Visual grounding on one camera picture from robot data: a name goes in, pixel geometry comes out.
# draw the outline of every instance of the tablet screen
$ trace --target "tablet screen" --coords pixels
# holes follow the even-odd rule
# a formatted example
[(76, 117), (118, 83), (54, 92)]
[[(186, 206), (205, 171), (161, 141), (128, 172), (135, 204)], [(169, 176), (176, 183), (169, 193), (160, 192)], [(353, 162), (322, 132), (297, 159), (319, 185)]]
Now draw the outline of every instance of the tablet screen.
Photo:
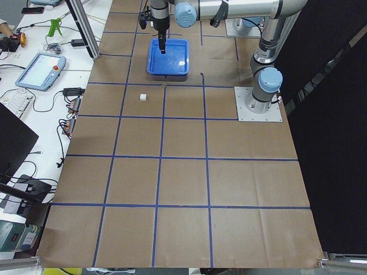
[(59, 60), (60, 59), (55, 56), (39, 55), (19, 82), (41, 86), (51, 72), (52, 67), (57, 65)]

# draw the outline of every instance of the computer monitor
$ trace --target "computer monitor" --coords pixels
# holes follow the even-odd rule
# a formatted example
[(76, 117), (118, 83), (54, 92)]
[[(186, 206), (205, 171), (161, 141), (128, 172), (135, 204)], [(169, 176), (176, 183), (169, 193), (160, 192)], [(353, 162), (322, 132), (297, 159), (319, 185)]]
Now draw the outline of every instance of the computer monitor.
[(46, 194), (37, 196), (35, 193), (7, 185), (37, 140), (38, 135), (0, 103), (0, 192), (25, 201), (43, 201)]

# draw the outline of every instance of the blue circular cap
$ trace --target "blue circular cap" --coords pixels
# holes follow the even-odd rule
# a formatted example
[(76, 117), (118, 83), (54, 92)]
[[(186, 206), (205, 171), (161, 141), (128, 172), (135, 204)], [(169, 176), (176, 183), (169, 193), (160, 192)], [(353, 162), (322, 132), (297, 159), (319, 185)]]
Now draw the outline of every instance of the blue circular cap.
[(275, 93), (282, 86), (283, 75), (273, 67), (263, 69), (259, 75), (260, 87), (267, 93)]
[(174, 7), (174, 18), (180, 27), (188, 28), (196, 22), (197, 14), (192, 5), (180, 2)]
[[(262, 17), (247, 17), (246, 19), (249, 19), (251, 20), (252, 22), (254, 22), (255, 24), (260, 24), (261, 22), (261, 19), (263, 19)], [(248, 27), (248, 28), (253, 28), (253, 27), (256, 27), (253, 23), (249, 22), (249, 21), (246, 21), (246, 20), (243, 20), (243, 24)]]

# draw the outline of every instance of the blue plastic bin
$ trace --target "blue plastic bin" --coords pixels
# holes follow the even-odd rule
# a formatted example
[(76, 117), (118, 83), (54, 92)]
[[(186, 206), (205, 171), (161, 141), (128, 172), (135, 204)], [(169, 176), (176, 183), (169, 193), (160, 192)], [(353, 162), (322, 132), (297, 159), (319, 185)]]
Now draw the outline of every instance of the blue plastic bin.
[(189, 72), (188, 41), (169, 38), (166, 41), (166, 54), (161, 54), (158, 39), (151, 40), (147, 71), (155, 75), (186, 75)]

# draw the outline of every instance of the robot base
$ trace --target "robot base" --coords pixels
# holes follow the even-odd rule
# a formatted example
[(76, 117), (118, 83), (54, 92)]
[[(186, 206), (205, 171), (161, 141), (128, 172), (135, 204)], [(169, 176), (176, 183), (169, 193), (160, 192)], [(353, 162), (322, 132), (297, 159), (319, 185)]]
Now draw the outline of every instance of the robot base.
[[(245, 106), (245, 98), (248, 94), (252, 93), (252, 89), (252, 87), (235, 87), (237, 114), (239, 121), (283, 122), (278, 103), (272, 104), (271, 108), (266, 113), (262, 114), (253, 113)], [(276, 101), (276, 95), (273, 97), (272, 101)]]
[(236, 19), (226, 19), (225, 28), (227, 29), (228, 37), (244, 37), (244, 38), (260, 38), (261, 34), (257, 27), (251, 28), (248, 34), (239, 33), (234, 27), (233, 22)]

